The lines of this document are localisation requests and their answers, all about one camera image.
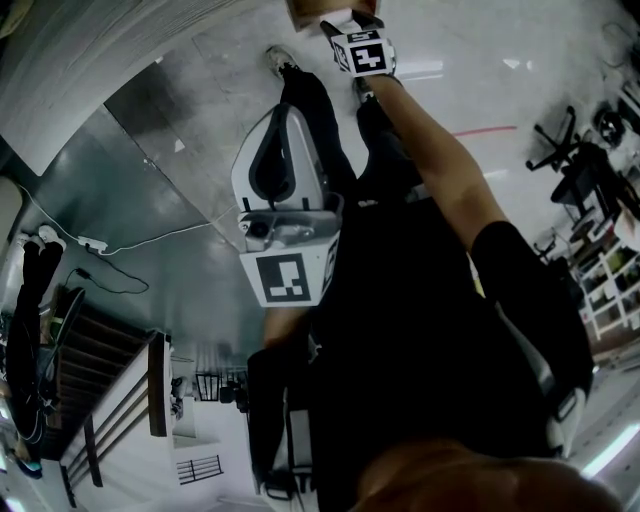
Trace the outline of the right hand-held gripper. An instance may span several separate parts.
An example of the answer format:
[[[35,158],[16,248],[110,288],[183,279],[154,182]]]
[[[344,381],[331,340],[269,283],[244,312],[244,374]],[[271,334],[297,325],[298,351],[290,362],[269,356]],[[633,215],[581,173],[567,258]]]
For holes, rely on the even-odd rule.
[[[353,21],[360,31],[345,33],[327,20],[320,28],[329,41],[334,61],[353,78],[395,73],[396,52],[385,34],[384,23],[376,16],[353,10]]]

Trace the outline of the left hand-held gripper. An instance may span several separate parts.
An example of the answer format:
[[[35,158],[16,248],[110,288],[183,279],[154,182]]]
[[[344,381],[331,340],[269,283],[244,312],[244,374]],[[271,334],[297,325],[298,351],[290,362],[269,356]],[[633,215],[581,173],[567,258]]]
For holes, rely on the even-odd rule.
[[[271,109],[245,138],[231,182],[240,260],[263,306],[316,306],[332,281],[344,199],[331,191],[303,114]]]

